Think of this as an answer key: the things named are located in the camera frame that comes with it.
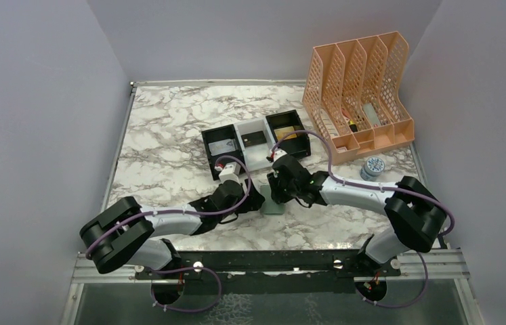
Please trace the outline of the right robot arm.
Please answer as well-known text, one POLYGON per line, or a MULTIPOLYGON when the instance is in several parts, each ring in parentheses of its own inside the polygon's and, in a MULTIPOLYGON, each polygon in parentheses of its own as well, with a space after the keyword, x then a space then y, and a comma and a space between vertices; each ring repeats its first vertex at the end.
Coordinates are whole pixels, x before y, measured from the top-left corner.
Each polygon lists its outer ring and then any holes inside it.
POLYGON ((277 150, 268 158, 267 178, 276 203, 297 201, 305 208, 348 206, 385 215, 390 227, 371 235, 362 245, 353 267, 372 276, 383 264, 407 251, 430 252, 446 211, 414 177, 375 183, 337 177, 328 171, 309 172, 295 157, 277 150))

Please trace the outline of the green card holder wallet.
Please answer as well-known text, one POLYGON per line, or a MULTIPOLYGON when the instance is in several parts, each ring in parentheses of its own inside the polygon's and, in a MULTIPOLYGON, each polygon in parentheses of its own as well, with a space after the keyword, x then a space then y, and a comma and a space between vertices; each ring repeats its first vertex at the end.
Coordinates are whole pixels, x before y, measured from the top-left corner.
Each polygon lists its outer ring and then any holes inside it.
POLYGON ((284 215, 286 206, 284 204, 278 204, 272 199, 272 191, 269 185, 262 185, 260 187, 260 194, 265 199, 260 208, 262 215, 284 215))

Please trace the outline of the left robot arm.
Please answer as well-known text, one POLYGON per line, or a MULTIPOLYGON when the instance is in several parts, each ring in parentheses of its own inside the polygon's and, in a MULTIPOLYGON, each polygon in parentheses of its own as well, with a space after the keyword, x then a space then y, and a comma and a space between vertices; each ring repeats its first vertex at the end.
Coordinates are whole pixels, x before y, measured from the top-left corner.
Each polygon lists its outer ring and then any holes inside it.
POLYGON ((196 236, 229 223, 228 216, 258 211, 265 202, 251 181, 225 181, 215 191, 180 208, 142 211, 126 196, 86 223, 79 231, 86 257, 101 274, 124 265, 140 265, 170 278, 183 266, 168 235, 196 236))

